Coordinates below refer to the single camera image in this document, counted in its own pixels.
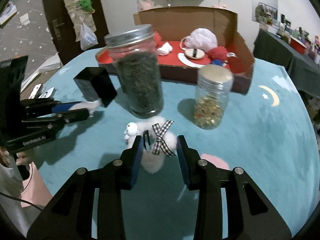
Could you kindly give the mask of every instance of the cable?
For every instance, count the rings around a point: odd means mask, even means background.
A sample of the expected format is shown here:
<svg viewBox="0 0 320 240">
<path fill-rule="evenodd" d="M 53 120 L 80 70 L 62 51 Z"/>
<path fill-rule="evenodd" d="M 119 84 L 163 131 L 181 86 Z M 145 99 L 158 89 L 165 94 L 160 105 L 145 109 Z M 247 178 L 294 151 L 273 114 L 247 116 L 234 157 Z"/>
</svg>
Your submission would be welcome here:
<svg viewBox="0 0 320 240">
<path fill-rule="evenodd" d="M 16 200 L 16 201 L 20 201 L 20 202 L 23 202 L 23 203 L 29 204 L 29 205 L 31 205 L 31 206 L 33 206 L 33 207 L 35 207 L 36 209 L 38 209 L 38 210 L 42 211 L 42 209 L 41 209 L 41 208 L 39 208 L 38 206 L 36 206 L 36 205 L 34 205 L 34 204 L 30 203 L 29 201 L 26 201 L 26 200 L 23 200 L 23 199 L 19 199 L 19 198 L 15 198 L 15 197 L 11 197 L 11 196 L 9 196 L 9 195 L 7 195 L 7 194 L 4 194 L 4 193 L 2 193 L 2 192 L 0 192 L 0 195 L 2 195 L 2 196 L 4 196 L 4 197 L 7 197 L 7 198 L 10 198 L 10 199 L 12 199 L 12 200 Z"/>
<path fill-rule="evenodd" d="M 29 186 L 30 181 L 31 181 L 31 179 L 32 179 L 32 175 L 33 175 L 33 166 L 32 166 L 32 163 L 31 163 L 31 176 L 30 176 L 30 179 L 29 179 L 28 184 L 27 184 L 26 187 L 22 190 L 22 192 L 24 192 L 24 191 L 26 190 L 26 188 Z"/>
</svg>

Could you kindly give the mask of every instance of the stuffed toy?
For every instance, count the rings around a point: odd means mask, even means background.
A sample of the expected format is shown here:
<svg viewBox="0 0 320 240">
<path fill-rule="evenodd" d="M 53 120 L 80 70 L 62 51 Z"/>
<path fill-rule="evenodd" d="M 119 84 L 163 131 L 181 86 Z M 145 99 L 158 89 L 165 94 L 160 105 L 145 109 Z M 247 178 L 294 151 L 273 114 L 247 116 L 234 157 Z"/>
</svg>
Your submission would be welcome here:
<svg viewBox="0 0 320 240">
<path fill-rule="evenodd" d="M 215 64 L 218 66 L 223 66 L 227 69 L 230 69 L 228 65 L 229 57 L 236 57 L 232 52 L 228 52 L 227 49 L 223 46 L 218 46 L 207 51 L 207 56 L 210 59 L 210 64 Z"/>
<path fill-rule="evenodd" d="M 156 5 L 152 0 L 138 0 L 138 12 L 150 10 L 153 8 L 160 8 L 161 5 Z"/>
<path fill-rule="evenodd" d="M 218 9 L 225 9 L 227 6 L 225 4 L 221 5 L 220 4 L 221 0 L 218 0 L 218 4 L 212 5 L 213 8 L 218 8 Z"/>
<path fill-rule="evenodd" d="M 137 135 L 143 136 L 143 133 L 145 131 L 149 132 L 149 135 L 151 137 L 151 145 L 150 147 L 147 145 L 147 148 L 144 149 L 143 154 L 142 154 L 142 159 L 141 159 L 141 165 L 143 168 L 153 174 L 157 171 L 159 171 L 163 164 L 164 164 L 164 158 L 165 156 L 173 156 L 168 154 L 168 152 L 164 152 L 162 149 L 159 150 L 159 154 L 154 154 L 154 147 L 156 145 L 156 133 L 154 131 L 154 128 L 152 127 L 155 124 L 159 124 L 159 127 L 162 127 L 166 123 L 166 119 L 164 119 L 161 116 L 155 116 L 150 119 L 147 119 L 144 122 L 137 122 L 137 123 L 129 123 L 127 125 L 126 130 L 124 131 L 124 139 L 127 140 L 128 146 L 127 149 L 131 148 L 133 145 L 133 142 L 136 138 Z M 168 149 L 170 150 L 171 153 L 173 153 L 176 148 L 177 148 L 177 137 L 167 130 L 165 135 L 162 138 L 165 141 L 165 144 L 167 145 Z"/>
<path fill-rule="evenodd" d="M 157 31 L 153 32 L 153 39 L 156 42 L 156 48 L 159 48 L 163 45 L 163 42 L 161 41 L 162 37 Z"/>
<path fill-rule="evenodd" d="M 91 0 L 80 0 L 79 6 L 86 12 L 94 13 L 94 9 L 92 8 Z"/>
</svg>

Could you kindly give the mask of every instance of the metal jar lid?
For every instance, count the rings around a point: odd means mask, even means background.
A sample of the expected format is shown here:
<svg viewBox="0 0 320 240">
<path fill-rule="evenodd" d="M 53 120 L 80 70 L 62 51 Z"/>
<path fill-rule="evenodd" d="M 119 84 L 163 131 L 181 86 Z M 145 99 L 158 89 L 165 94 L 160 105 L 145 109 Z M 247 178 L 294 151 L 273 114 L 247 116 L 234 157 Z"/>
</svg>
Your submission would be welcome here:
<svg viewBox="0 0 320 240">
<path fill-rule="evenodd" d="M 120 34 L 109 34 L 104 37 L 108 48 L 128 46 L 153 37 L 152 25 L 138 25 L 135 29 Z"/>
<path fill-rule="evenodd" d="M 233 74 L 227 68 L 218 65 L 207 65 L 199 69 L 198 85 L 207 91 L 230 90 Z"/>
</svg>

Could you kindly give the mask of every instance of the wooden door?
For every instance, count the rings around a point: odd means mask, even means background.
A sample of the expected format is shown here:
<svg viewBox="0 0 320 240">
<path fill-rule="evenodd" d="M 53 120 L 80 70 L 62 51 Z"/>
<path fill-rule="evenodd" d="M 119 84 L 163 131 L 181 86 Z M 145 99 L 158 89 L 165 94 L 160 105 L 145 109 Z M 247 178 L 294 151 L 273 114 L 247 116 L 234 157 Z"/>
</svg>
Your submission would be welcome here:
<svg viewBox="0 0 320 240">
<path fill-rule="evenodd" d="M 100 0 L 91 0 L 95 13 L 92 14 L 97 31 L 95 32 L 99 44 L 89 48 L 96 49 L 105 46 L 104 36 L 109 34 Z M 65 65 L 83 52 L 80 42 L 76 42 L 73 23 L 65 8 L 63 0 L 43 0 L 44 12 L 53 37 L 59 57 Z"/>
</svg>

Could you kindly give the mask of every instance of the jar of seeds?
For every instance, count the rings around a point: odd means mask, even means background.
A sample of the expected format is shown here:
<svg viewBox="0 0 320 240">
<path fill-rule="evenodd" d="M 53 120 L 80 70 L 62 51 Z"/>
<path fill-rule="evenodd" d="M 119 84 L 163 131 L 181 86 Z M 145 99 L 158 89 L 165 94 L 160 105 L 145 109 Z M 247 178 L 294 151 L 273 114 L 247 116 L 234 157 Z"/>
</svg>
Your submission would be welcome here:
<svg viewBox="0 0 320 240">
<path fill-rule="evenodd" d="M 233 74 L 217 65 L 204 66 L 198 71 L 194 122 L 202 129 L 216 128 L 229 101 Z"/>
<path fill-rule="evenodd" d="M 108 35 L 105 42 L 132 114 L 138 118 L 158 115 L 163 109 L 163 96 L 152 26 L 138 25 Z"/>
</svg>

